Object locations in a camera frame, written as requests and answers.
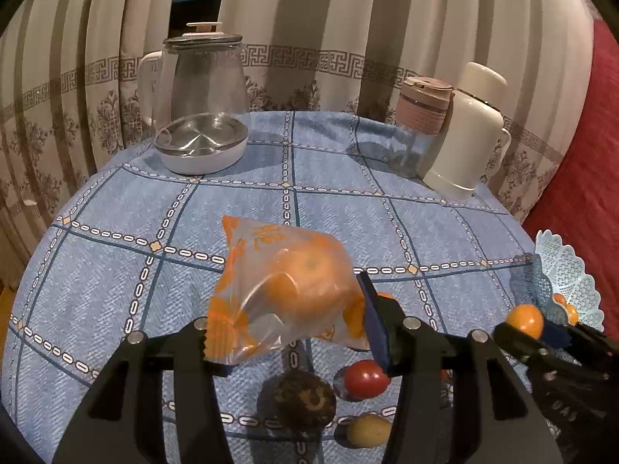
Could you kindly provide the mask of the mandarin carried to basket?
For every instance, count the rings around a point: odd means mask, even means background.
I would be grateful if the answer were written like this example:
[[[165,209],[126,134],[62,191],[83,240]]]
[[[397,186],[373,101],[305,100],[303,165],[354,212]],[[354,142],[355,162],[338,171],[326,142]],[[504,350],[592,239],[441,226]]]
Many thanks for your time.
[[[540,339],[544,332],[544,316],[536,306],[531,304],[514,307],[504,322],[534,339]]]

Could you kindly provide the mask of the small orange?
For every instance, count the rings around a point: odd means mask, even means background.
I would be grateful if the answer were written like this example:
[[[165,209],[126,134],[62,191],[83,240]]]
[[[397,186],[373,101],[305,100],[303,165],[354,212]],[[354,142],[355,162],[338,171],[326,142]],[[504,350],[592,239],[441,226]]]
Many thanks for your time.
[[[566,306],[566,299],[564,298],[564,296],[560,293],[554,293],[553,294],[553,300],[554,302]]]

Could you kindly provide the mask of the mandarin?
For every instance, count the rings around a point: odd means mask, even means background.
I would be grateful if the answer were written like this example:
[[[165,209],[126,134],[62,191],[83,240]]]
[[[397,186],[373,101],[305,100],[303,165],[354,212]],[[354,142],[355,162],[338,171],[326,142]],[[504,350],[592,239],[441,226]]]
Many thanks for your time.
[[[378,292],[378,296],[383,297],[383,299],[396,300],[396,298],[392,294],[386,292]]]

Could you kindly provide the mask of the yellowish green small fruit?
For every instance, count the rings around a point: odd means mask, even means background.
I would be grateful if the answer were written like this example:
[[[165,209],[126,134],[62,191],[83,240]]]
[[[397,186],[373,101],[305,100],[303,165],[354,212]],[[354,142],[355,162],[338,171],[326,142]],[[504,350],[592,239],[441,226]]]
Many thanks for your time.
[[[346,439],[352,447],[374,448],[385,444],[392,432],[392,423],[376,414],[363,414],[351,420]]]

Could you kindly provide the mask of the dark brown passion fruit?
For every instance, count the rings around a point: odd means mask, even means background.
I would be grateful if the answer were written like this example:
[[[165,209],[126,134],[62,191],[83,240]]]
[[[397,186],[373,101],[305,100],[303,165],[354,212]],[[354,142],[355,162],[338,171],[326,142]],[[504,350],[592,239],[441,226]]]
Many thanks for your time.
[[[280,376],[273,394],[277,417],[294,433],[315,433],[336,416],[332,387],[315,374],[292,370]]]

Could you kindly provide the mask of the light blue lattice fruit basket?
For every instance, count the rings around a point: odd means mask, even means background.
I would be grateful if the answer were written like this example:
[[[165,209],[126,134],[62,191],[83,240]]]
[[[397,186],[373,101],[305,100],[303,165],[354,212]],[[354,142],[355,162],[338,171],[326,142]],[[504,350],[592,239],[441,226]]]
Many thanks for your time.
[[[525,264],[511,268],[510,273],[510,288],[517,305],[534,305],[546,321],[566,326],[566,306],[553,300],[553,294],[560,293],[566,305],[576,307],[578,324],[604,331],[601,295],[594,278],[585,272],[585,261],[574,248],[550,229],[537,232],[534,251],[526,254]]]

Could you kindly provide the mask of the glass electric kettle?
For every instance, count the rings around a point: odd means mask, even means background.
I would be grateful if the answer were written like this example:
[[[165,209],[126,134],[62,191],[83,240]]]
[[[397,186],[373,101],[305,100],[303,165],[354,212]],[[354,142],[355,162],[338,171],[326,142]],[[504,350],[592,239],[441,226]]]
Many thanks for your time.
[[[242,36],[220,22],[190,22],[137,66],[140,115],[164,166],[180,175],[219,172],[245,153],[249,99]]]

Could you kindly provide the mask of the beige patterned curtain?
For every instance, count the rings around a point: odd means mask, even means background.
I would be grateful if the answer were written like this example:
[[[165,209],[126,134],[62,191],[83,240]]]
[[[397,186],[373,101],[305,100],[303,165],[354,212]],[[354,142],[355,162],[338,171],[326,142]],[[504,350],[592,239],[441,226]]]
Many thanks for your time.
[[[1,278],[19,281],[53,214],[147,137],[137,66],[172,0],[21,0],[1,29]],[[242,35],[254,110],[389,121],[413,74],[455,83],[467,62],[508,82],[510,150],[494,195],[526,218],[568,152],[592,70],[588,0],[221,0]]]

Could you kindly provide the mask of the pink lidded glass cup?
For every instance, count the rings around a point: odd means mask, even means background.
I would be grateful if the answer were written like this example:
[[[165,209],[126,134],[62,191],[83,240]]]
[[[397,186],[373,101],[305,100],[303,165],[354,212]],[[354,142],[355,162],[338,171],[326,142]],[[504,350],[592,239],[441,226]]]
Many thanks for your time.
[[[452,91],[437,78],[412,75],[403,81],[387,158],[395,174],[417,175],[417,163],[443,128]]]

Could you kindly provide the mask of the blue checked tablecloth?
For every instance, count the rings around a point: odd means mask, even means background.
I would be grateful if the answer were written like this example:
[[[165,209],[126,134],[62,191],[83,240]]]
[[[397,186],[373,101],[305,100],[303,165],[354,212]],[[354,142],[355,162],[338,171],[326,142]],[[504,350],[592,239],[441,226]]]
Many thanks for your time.
[[[210,317],[221,419],[238,463],[377,463],[336,441],[364,413],[395,415],[400,385],[339,401],[317,437],[278,420],[272,390],[292,370],[332,387],[365,358],[355,276],[441,332],[491,330],[516,303],[534,244],[479,186],[451,200],[395,174],[395,128],[348,113],[246,118],[240,161],[207,176],[165,167],[150,143],[118,153],[51,221],[9,318],[1,405],[50,461],[121,341]]]

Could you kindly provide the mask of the cream thermos flask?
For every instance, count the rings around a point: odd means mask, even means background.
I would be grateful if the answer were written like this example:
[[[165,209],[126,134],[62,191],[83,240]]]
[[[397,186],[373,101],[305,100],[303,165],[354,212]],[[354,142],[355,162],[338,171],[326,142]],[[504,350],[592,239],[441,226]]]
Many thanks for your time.
[[[495,152],[502,161],[512,140],[501,113],[507,91],[508,83],[498,72],[476,62],[465,65],[444,128],[417,166],[426,186],[463,201],[482,176],[496,173],[497,165],[489,161]]]

